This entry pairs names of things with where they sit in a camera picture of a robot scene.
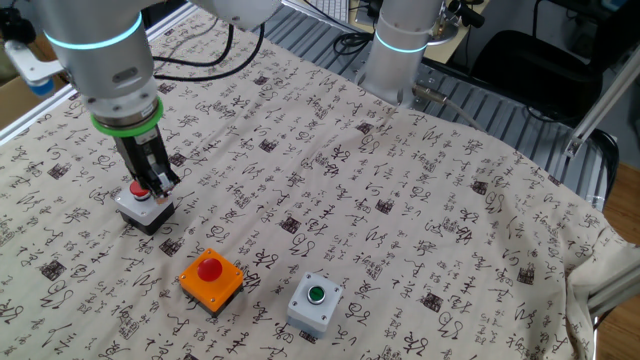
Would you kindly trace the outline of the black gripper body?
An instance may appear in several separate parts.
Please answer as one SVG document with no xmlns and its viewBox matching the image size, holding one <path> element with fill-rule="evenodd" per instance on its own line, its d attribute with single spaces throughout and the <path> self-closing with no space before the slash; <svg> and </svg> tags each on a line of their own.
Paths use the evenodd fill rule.
<svg viewBox="0 0 640 360">
<path fill-rule="evenodd" d="M 158 130 L 149 130 L 134 137 L 116 137 L 116 149 L 126 168 L 136 181 L 148 181 L 153 163 L 168 163 L 164 144 Z"/>
</svg>

